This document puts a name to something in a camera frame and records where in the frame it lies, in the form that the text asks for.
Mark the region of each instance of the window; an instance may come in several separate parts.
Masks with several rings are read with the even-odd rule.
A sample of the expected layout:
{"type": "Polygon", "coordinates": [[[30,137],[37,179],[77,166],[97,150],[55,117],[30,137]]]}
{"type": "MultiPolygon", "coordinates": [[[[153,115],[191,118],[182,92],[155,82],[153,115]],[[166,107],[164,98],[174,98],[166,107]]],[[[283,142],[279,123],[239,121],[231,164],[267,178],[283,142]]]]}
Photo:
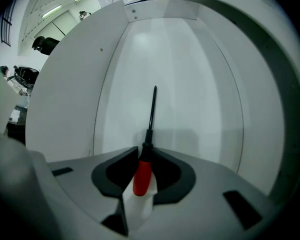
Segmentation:
{"type": "Polygon", "coordinates": [[[11,4],[5,9],[1,19],[1,43],[5,43],[8,46],[10,45],[10,27],[12,26],[12,13],[15,8],[17,0],[13,0],[11,4]]]}

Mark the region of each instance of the red screwdriver handle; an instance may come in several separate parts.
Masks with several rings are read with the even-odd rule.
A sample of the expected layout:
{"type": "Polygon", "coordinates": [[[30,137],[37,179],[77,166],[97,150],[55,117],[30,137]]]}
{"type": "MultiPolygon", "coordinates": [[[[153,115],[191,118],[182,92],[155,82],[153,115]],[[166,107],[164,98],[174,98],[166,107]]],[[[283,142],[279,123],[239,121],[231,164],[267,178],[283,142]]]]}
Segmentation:
{"type": "Polygon", "coordinates": [[[138,169],[133,179],[133,192],[136,196],[144,196],[151,180],[151,162],[138,161],[138,169]]]}

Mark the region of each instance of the white curved panel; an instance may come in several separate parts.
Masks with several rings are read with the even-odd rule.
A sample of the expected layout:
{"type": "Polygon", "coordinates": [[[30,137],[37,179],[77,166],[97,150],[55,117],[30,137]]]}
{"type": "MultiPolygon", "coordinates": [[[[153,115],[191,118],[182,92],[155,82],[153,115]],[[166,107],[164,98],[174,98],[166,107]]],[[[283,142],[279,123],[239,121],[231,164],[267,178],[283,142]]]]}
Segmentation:
{"type": "Polygon", "coordinates": [[[190,19],[128,25],[103,84],[94,154],[129,146],[141,150],[155,85],[154,145],[237,172],[243,141],[238,90],[211,36],[190,19]]]}
{"type": "Polygon", "coordinates": [[[75,26],[52,51],[28,107],[29,150],[41,152],[47,162],[92,155],[100,92],[127,25],[124,3],[119,1],[75,26]]]}
{"type": "Polygon", "coordinates": [[[133,3],[124,7],[129,22],[155,18],[196,20],[198,3],[182,0],[155,0],[133,3]]]}
{"type": "Polygon", "coordinates": [[[279,173],[285,142],[284,112],[276,81],[258,49],[232,22],[203,5],[198,21],[209,28],[238,86],[244,123],[238,174],[269,194],[279,173]]]}
{"type": "MultiPolygon", "coordinates": [[[[188,0],[200,3],[200,0],[188,0]]],[[[217,0],[244,13],[278,43],[296,69],[300,81],[300,38],[289,18],[258,0],[217,0]]]]}

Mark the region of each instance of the white enclosure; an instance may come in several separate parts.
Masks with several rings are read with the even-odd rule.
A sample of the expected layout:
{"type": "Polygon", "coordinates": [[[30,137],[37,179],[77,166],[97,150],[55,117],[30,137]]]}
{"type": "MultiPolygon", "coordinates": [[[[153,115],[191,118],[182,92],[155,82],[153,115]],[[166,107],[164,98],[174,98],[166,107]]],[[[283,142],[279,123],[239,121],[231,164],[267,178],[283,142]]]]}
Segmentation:
{"type": "Polygon", "coordinates": [[[275,0],[186,1],[200,3],[213,10],[209,12],[201,7],[203,13],[199,18],[211,29],[214,40],[229,62],[239,88],[243,109],[244,143],[238,174],[265,193],[271,191],[272,200],[280,202],[294,189],[300,170],[300,38],[275,0]],[[219,21],[220,17],[215,12],[225,20],[219,21]],[[255,51],[248,49],[246,43],[242,43],[246,38],[240,32],[256,47],[255,51]],[[260,70],[260,64],[255,63],[258,54],[263,57],[262,60],[270,71],[269,74],[265,70],[264,74],[260,75],[259,82],[257,78],[251,78],[255,72],[246,75],[247,69],[256,67],[260,70]],[[236,67],[241,68],[242,76],[246,75],[252,81],[244,78],[240,82],[236,67]],[[265,82],[271,81],[271,77],[266,77],[267,74],[274,78],[279,94],[277,97],[275,91],[268,92],[267,98],[262,95],[266,89],[272,88],[269,82],[265,82]],[[250,92],[253,95],[250,95],[248,89],[254,85],[250,92]],[[247,87],[247,90],[242,91],[242,86],[247,87]],[[245,111],[248,108],[245,96],[246,101],[255,103],[255,106],[250,106],[249,112],[245,111]],[[280,99],[282,108],[272,103],[271,99],[280,99]],[[280,124],[276,120],[284,121],[284,133],[278,129],[280,124]],[[253,121],[255,124],[250,127],[250,122],[253,121]],[[282,146],[276,146],[274,143],[282,143],[282,137],[284,143],[280,152],[282,146]],[[278,171],[280,173],[273,185],[273,176],[278,171]]]}
{"type": "Polygon", "coordinates": [[[141,150],[156,85],[156,147],[220,163],[269,194],[295,141],[286,135],[288,119],[300,115],[287,110],[286,83],[273,64],[282,61],[293,74],[296,96],[300,86],[275,41],[268,38],[272,48],[262,50],[244,29],[196,2],[110,4],[47,59],[29,103],[26,146],[48,162],[141,150]]]}

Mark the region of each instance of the white wall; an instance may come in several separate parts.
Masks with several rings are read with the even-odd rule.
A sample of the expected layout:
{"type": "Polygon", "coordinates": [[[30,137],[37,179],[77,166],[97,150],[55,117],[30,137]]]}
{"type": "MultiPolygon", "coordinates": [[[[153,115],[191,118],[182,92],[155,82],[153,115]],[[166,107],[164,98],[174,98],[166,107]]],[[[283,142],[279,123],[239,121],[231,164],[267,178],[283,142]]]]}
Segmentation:
{"type": "Polygon", "coordinates": [[[42,36],[61,41],[77,24],[78,23],[72,15],[66,11],[46,25],[35,37],[31,39],[34,41],[37,37],[42,36]]]}
{"type": "Polygon", "coordinates": [[[79,23],[79,12],[85,11],[93,14],[99,9],[101,9],[101,6],[98,0],[80,0],[79,2],[75,3],[72,7],[70,7],[68,11],[72,15],[72,17],[74,17],[74,19],[79,23]]]}
{"type": "Polygon", "coordinates": [[[12,26],[10,28],[10,46],[1,43],[1,17],[0,17],[0,66],[8,66],[11,70],[14,65],[27,66],[40,70],[48,56],[26,49],[22,54],[18,55],[18,40],[23,16],[26,11],[27,4],[30,0],[16,0],[13,14],[12,26]]]}

